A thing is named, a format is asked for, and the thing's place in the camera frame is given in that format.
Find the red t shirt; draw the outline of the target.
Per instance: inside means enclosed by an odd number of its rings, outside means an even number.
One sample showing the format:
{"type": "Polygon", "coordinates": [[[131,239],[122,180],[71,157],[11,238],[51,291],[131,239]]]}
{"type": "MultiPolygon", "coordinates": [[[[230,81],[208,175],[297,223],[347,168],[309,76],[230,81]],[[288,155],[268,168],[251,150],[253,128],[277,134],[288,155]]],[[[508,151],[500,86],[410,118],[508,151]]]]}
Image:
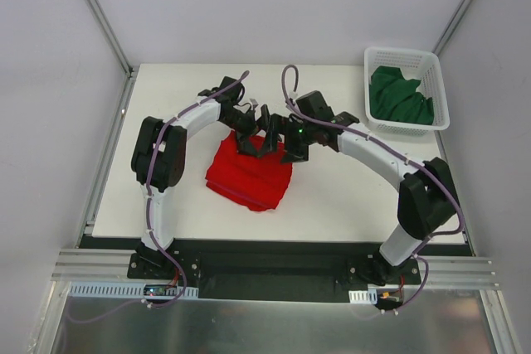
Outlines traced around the red t shirt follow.
{"type": "Polygon", "coordinates": [[[244,185],[267,185],[283,187],[285,191],[290,184],[293,166],[280,162],[284,154],[284,144],[278,144],[275,153],[269,153],[263,158],[254,158],[239,154],[236,149],[236,134],[234,132],[221,141],[212,165],[207,169],[207,181],[221,183],[228,187],[243,187],[244,185]]]}
{"type": "Polygon", "coordinates": [[[230,201],[257,212],[276,209],[285,194],[283,187],[267,185],[252,186],[247,184],[243,187],[228,187],[221,183],[207,181],[206,186],[230,201]]]}

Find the white plastic basket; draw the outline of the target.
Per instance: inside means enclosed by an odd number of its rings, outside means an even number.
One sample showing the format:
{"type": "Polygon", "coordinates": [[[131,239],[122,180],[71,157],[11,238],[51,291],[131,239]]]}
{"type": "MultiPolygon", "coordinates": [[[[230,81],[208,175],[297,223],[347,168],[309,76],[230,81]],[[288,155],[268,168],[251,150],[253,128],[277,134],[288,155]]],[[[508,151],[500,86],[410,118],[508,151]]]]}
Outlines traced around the white plastic basket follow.
{"type": "Polygon", "coordinates": [[[368,47],[365,113],[371,128],[423,135],[450,125],[439,58],[428,51],[368,47]]]}

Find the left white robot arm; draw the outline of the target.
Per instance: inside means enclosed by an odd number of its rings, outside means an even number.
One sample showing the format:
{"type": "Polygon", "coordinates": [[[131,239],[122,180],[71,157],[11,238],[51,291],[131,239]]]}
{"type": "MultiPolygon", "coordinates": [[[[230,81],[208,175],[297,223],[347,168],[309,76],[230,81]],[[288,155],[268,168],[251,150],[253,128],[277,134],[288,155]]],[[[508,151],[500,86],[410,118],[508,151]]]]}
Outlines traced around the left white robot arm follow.
{"type": "Polygon", "coordinates": [[[239,79],[224,77],[218,87],[199,92],[193,103],[168,120],[149,116],[141,123],[131,159],[145,200],[145,232],[136,254],[157,278],[167,278],[176,266],[173,255],[166,252],[173,243],[173,232],[165,197],[183,176],[188,140],[220,122],[236,133],[237,149],[245,155],[261,155],[251,147],[250,137],[268,129],[270,112],[254,99],[249,100],[248,110],[240,109],[247,74],[239,79]]]}

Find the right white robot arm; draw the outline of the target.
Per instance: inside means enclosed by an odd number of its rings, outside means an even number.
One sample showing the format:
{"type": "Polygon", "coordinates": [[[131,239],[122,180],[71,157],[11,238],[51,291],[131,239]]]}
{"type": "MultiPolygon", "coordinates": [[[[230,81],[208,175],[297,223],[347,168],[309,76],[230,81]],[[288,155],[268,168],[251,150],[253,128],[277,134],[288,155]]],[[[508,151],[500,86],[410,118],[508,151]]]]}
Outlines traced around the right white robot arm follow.
{"type": "Polygon", "coordinates": [[[398,194],[398,225],[371,259],[357,269],[358,277],[383,286],[402,275],[404,264],[456,215],[459,202],[448,164],[440,158],[416,161],[384,143],[352,114],[333,112],[317,90],[287,100],[289,116],[261,106],[257,125],[265,131],[262,154],[284,142],[283,162],[305,162],[309,146],[318,143],[351,157],[376,172],[398,194]]]}

